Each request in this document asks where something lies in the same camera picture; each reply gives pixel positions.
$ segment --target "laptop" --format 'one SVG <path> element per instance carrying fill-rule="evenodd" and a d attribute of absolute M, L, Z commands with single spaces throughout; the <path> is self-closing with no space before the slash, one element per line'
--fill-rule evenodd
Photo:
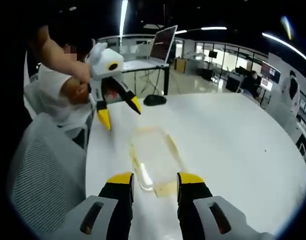
<path fill-rule="evenodd" d="M 167 60 L 176 30 L 177 25 L 158 31 L 155 35 L 153 47 L 148 59 L 126 61 L 123 65 L 122 72 L 167 67 Z"/>

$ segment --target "fluorescent light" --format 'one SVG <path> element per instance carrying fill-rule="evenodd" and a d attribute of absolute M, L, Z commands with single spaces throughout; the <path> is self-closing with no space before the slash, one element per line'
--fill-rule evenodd
<path fill-rule="evenodd" d="M 297 50 L 296 48 L 294 48 L 292 45 L 290 45 L 289 43 L 287 43 L 287 42 L 285 42 L 285 41 L 283 41 L 283 40 L 280 40 L 279 38 L 277 38 L 277 37 L 275 37 L 275 36 L 272 36 L 272 35 L 269 35 L 269 34 L 267 34 L 267 33 L 264 33 L 264 32 L 263 32 L 262 34 L 263 34 L 264 37 L 267 37 L 267 38 L 269 38 L 269 39 L 275 40 L 275 41 L 277 41 L 277 42 L 279 42 L 279 43 L 281 43 L 281 44 L 287 46 L 288 48 L 290 48 L 291 50 L 295 51 L 296 53 L 298 53 L 300 56 L 302 56 L 302 57 L 306 60 L 306 56 L 305 56 L 303 53 L 301 53 L 299 50 Z"/>
<path fill-rule="evenodd" d="M 122 11 L 121 11 L 121 22 L 119 24 L 119 35 L 120 36 L 123 35 L 123 31 L 124 31 L 124 23 L 125 23 L 127 4 L 128 4 L 128 0 L 123 0 L 123 2 L 122 2 Z"/>
<path fill-rule="evenodd" d="M 225 26 L 207 26 L 207 27 L 202 27 L 201 30 L 227 30 L 227 27 Z"/>
<path fill-rule="evenodd" d="M 175 34 L 184 34 L 187 33 L 187 30 L 176 31 Z"/>

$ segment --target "person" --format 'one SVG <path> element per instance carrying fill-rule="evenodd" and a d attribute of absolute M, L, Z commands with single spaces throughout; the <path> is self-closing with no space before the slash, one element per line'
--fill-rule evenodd
<path fill-rule="evenodd" d="M 251 71 L 248 76 L 246 76 L 241 84 L 241 89 L 243 89 L 245 94 L 251 95 L 252 97 L 257 97 L 257 88 L 260 85 L 260 78 L 256 71 Z"/>
<path fill-rule="evenodd" d="M 1 2 L 5 14 L 0 19 L 0 231 L 6 235 L 9 226 L 17 236 L 29 235 L 26 225 L 16 215 L 6 196 L 6 178 L 10 160 L 24 130 L 31 123 L 23 100 L 23 69 L 25 52 L 31 48 L 36 57 L 50 69 L 74 76 L 82 83 L 90 81 L 90 67 L 80 61 L 71 61 L 67 54 L 49 36 L 47 24 L 59 13 L 49 5 L 54 1 Z"/>
<path fill-rule="evenodd" d="M 62 34 L 53 39 L 70 55 L 72 61 L 84 62 L 93 47 L 93 41 L 76 29 L 74 35 Z M 86 124 L 90 129 L 92 108 L 88 100 L 87 83 L 41 64 L 38 70 L 38 93 L 43 111 L 49 114 L 59 127 L 81 127 Z M 83 148 L 84 130 L 80 127 L 70 131 L 70 137 Z"/>
<path fill-rule="evenodd" d="M 281 101 L 290 108 L 294 115 L 297 115 L 300 108 L 300 88 L 293 70 L 290 71 L 289 77 L 281 83 L 281 92 Z"/>

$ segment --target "clear plastic tray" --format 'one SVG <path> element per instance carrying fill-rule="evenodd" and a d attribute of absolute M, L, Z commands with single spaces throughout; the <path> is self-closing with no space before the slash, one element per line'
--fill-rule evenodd
<path fill-rule="evenodd" d="M 141 188 L 164 197 L 176 193 L 176 174 L 185 170 L 171 137 L 158 127 L 138 129 L 131 139 L 131 160 Z"/>

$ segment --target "white table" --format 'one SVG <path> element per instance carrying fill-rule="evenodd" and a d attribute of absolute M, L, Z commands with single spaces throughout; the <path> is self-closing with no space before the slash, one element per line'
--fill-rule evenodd
<path fill-rule="evenodd" d="M 189 170 L 202 177 L 247 216 L 248 224 L 273 234 L 287 223 L 306 188 L 306 165 L 287 133 L 241 94 L 167 96 L 162 106 L 142 104 L 138 116 L 124 102 L 108 106 L 112 131 L 94 118 L 86 162 L 86 195 L 98 195 L 106 180 L 132 171 L 130 135 L 160 126 L 177 145 Z M 135 178 L 130 240 L 181 239 L 176 196 L 156 198 Z"/>

